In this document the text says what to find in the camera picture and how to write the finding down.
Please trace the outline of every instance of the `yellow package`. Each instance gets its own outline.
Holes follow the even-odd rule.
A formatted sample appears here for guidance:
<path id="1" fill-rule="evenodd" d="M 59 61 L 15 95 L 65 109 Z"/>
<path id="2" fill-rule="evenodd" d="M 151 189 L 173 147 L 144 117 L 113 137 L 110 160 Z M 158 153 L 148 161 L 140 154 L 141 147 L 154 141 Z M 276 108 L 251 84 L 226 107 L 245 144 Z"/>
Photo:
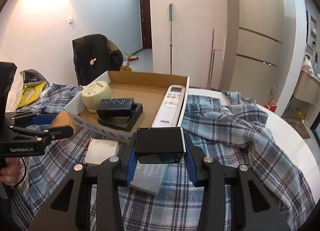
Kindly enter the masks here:
<path id="1" fill-rule="evenodd" d="M 42 84 L 36 86 L 29 86 L 23 89 L 23 94 L 18 108 L 26 106 L 32 103 L 33 101 L 37 100 L 40 97 L 42 90 L 45 88 L 46 84 L 46 82 L 43 82 Z"/>

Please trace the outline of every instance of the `table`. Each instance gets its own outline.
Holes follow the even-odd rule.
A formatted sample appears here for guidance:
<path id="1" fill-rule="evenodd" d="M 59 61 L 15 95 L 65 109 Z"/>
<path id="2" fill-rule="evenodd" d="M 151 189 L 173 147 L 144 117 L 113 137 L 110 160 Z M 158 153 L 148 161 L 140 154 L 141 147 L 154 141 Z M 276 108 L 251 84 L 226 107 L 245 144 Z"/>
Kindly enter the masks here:
<path id="1" fill-rule="evenodd" d="M 221 92 L 190 88 L 189 95 L 219 98 L 221 105 L 228 105 L 228 98 Z M 280 147 L 306 178 L 315 203 L 320 199 L 320 172 L 316 160 L 302 137 L 283 119 L 268 109 L 258 105 L 268 114 L 267 125 L 272 132 L 276 145 Z"/>

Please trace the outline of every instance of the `beige refrigerator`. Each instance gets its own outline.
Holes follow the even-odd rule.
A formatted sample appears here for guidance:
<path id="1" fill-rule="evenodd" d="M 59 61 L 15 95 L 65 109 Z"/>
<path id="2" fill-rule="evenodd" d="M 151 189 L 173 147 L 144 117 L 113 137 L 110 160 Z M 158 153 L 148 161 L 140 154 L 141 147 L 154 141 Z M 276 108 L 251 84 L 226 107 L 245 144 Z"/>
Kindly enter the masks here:
<path id="1" fill-rule="evenodd" d="M 228 0 L 220 90 L 264 105 L 277 77 L 284 37 L 283 0 Z"/>

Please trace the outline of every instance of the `brown door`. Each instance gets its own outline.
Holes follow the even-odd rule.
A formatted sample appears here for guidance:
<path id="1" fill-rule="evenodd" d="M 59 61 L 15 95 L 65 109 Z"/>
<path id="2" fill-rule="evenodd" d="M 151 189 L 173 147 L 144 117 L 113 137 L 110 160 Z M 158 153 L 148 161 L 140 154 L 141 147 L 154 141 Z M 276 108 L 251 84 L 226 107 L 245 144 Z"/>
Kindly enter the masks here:
<path id="1" fill-rule="evenodd" d="M 140 0 L 142 48 L 152 48 L 150 0 Z"/>

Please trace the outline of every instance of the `white remote control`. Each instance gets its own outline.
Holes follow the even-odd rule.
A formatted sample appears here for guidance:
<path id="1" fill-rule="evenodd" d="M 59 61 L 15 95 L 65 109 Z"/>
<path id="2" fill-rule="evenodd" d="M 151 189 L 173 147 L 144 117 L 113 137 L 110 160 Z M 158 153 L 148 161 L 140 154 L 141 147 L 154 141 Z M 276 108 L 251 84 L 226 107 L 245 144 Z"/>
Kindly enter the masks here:
<path id="1" fill-rule="evenodd" d="M 186 88 L 171 85 L 165 95 L 152 127 L 176 127 Z"/>

